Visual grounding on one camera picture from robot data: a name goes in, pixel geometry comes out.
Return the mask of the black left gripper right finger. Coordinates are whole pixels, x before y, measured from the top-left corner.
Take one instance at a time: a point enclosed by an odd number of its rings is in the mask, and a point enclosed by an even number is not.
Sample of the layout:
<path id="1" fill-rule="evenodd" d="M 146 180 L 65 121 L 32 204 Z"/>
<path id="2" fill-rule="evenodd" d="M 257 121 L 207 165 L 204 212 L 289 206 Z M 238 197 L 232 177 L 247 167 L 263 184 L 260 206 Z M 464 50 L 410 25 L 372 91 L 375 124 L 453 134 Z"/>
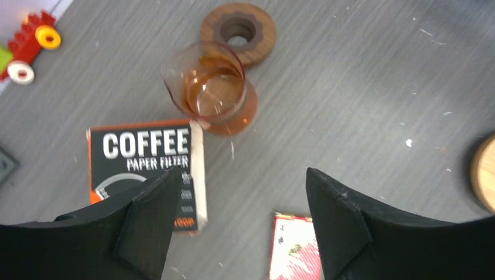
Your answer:
<path id="1" fill-rule="evenodd" d="M 326 279 L 493 279 L 494 217 L 427 218 L 306 171 L 306 194 Z"/>

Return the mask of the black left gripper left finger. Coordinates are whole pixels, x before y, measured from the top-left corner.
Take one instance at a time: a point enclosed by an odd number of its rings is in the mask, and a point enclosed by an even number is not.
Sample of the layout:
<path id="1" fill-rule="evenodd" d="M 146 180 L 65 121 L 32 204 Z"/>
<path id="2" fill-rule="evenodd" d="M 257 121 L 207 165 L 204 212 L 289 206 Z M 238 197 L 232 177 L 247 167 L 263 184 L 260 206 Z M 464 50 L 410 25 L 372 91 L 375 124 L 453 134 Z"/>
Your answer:
<path id="1" fill-rule="evenodd" d="M 160 279 L 182 188 L 177 167 L 52 222 L 1 226 L 2 279 Z"/>

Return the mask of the coffee paper filter box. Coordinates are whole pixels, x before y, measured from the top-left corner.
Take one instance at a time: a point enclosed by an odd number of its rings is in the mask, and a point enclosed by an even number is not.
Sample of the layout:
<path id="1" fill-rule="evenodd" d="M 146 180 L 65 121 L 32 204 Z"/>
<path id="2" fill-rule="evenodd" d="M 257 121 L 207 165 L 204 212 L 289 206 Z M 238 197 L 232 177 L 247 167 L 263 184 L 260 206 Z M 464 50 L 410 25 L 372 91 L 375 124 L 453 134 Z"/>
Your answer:
<path id="1" fill-rule="evenodd" d="M 203 129 L 192 120 L 153 121 L 87 130 L 89 201 L 98 203 L 179 166 L 183 187 L 175 231 L 198 233 L 208 222 Z"/>

